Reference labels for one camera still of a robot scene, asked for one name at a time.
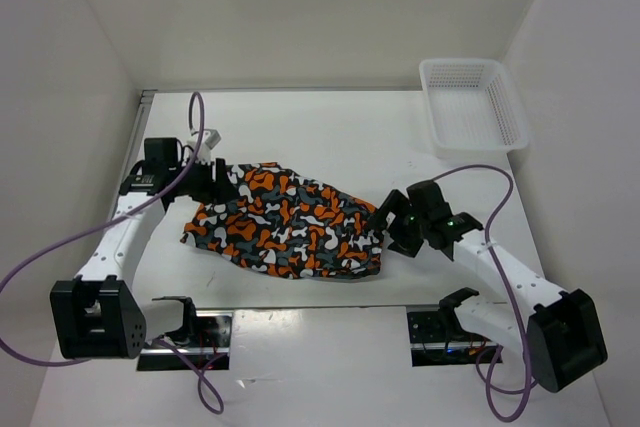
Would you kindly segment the orange camouflage shorts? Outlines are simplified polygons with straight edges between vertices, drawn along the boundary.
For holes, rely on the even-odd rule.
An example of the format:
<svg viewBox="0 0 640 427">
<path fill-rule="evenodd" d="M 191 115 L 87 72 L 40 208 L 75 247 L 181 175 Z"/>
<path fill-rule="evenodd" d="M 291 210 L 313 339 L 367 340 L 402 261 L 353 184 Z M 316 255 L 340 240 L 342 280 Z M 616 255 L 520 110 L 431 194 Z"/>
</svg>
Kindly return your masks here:
<svg viewBox="0 0 640 427">
<path fill-rule="evenodd" d="M 367 225 L 372 204 L 276 162 L 227 173 L 238 198 L 200 205 L 181 243 L 288 280 L 379 274 L 384 235 Z"/>
</svg>

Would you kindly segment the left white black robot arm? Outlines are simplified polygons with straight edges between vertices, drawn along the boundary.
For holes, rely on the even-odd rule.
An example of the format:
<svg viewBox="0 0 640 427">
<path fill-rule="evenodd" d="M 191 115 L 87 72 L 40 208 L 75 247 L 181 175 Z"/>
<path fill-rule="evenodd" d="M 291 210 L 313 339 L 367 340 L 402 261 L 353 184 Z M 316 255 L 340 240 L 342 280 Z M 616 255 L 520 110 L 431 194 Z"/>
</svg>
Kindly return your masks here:
<svg viewBox="0 0 640 427">
<path fill-rule="evenodd" d="M 64 358 L 133 359 L 158 337 L 180 347 L 196 341 L 200 323 L 190 297 L 142 303 L 131 288 L 146 246 L 176 198 L 202 204 L 238 198 L 225 161 L 211 156 L 219 141 L 214 129 L 193 133 L 186 144 L 171 137 L 145 139 L 144 156 L 120 185 L 116 215 L 96 251 L 73 279 L 56 282 L 50 292 Z"/>
</svg>

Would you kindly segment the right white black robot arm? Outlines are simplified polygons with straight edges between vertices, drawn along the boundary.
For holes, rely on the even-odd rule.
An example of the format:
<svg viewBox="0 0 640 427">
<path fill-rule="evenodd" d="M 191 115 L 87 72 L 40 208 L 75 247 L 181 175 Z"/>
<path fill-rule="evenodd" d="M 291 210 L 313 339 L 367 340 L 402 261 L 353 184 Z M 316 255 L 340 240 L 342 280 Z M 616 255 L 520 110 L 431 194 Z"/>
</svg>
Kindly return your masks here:
<svg viewBox="0 0 640 427">
<path fill-rule="evenodd" d="M 498 306 L 471 287 L 442 298 L 438 325 L 446 338 L 476 333 L 521 355 L 534 382 L 552 393 L 607 361 L 593 299 L 536 274 L 492 240 L 486 225 L 454 213 L 436 182 L 392 190 L 368 224 L 390 235 L 390 250 L 415 257 L 428 245 L 504 301 Z"/>
</svg>

